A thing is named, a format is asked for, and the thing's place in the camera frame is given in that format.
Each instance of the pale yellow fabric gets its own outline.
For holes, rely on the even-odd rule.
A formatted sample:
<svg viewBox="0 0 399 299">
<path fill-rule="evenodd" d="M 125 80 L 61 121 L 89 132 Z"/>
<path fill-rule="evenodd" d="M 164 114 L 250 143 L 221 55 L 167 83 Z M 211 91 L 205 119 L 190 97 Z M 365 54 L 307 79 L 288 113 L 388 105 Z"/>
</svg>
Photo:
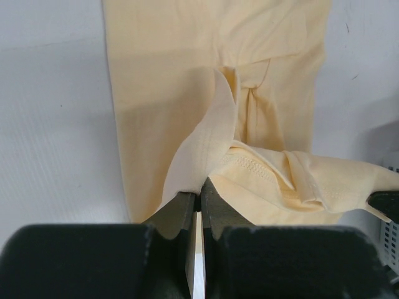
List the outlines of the pale yellow fabric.
<svg viewBox="0 0 399 299">
<path fill-rule="evenodd" d="M 173 158 L 161 206 L 178 191 L 199 193 L 209 176 L 221 197 L 257 225 L 333 224 L 353 209 L 389 221 L 366 200 L 372 192 L 399 189 L 397 173 L 360 161 L 233 140 L 239 77 L 234 69 L 223 72 L 215 71 L 213 102 Z"/>
<path fill-rule="evenodd" d="M 342 187 L 348 179 L 361 188 L 395 185 L 392 174 L 389 186 L 379 184 L 388 175 L 380 168 L 366 178 L 348 172 L 369 164 L 346 161 L 331 176 L 335 160 L 282 152 L 310 150 L 330 1 L 105 0 L 104 7 L 135 222 L 178 191 L 199 192 L 208 175 L 257 224 L 333 223 L 342 211 L 365 208 L 370 190 Z M 213 70 L 220 66 L 228 66 L 223 75 Z M 242 167 L 246 159 L 254 168 Z"/>
</svg>

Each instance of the white plastic crate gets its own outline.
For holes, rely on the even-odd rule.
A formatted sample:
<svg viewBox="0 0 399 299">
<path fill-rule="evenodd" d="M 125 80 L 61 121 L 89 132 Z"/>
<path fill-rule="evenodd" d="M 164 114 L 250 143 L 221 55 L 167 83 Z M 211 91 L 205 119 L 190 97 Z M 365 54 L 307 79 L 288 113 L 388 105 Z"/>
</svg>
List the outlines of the white plastic crate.
<svg viewBox="0 0 399 299">
<path fill-rule="evenodd" d="M 383 166 L 399 173 L 399 152 L 386 155 Z M 382 221 L 380 247 L 382 262 L 399 275 L 399 224 Z"/>
</svg>

